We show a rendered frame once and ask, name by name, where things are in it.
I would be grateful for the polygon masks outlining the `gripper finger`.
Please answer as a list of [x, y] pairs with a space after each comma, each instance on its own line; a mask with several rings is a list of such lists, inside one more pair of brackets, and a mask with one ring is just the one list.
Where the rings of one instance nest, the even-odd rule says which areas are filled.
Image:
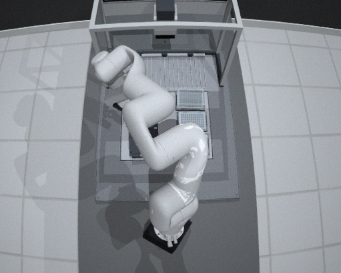
[[119, 111], [122, 111], [122, 108], [120, 106], [118, 106], [117, 103], [114, 103], [113, 107]]

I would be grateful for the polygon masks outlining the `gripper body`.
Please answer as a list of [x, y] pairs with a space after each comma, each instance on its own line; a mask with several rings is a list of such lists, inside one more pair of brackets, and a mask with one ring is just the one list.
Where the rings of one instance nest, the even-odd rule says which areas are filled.
[[124, 106], [127, 102], [129, 102], [129, 101], [130, 101], [129, 99], [124, 99], [124, 100], [122, 100], [122, 101], [117, 102], [117, 104], [118, 104], [121, 108], [123, 108], [123, 106]]

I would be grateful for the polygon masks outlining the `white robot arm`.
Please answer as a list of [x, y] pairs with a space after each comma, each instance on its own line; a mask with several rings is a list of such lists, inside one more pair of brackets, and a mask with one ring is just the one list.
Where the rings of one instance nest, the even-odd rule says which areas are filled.
[[[124, 73], [130, 64], [133, 65], [129, 73]], [[209, 156], [206, 135], [198, 124], [185, 122], [152, 138], [148, 128], [169, 117], [176, 101], [170, 92], [146, 76], [143, 59], [128, 46], [98, 53], [91, 65], [97, 78], [110, 88], [104, 98], [107, 106], [130, 100], [123, 106], [122, 116], [146, 164], [160, 171], [177, 162], [172, 179], [149, 197], [149, 218], [154, 231], [172, 247], [172, 241], [177, 244], [184, 224], [198, 210], [197, 194]]]

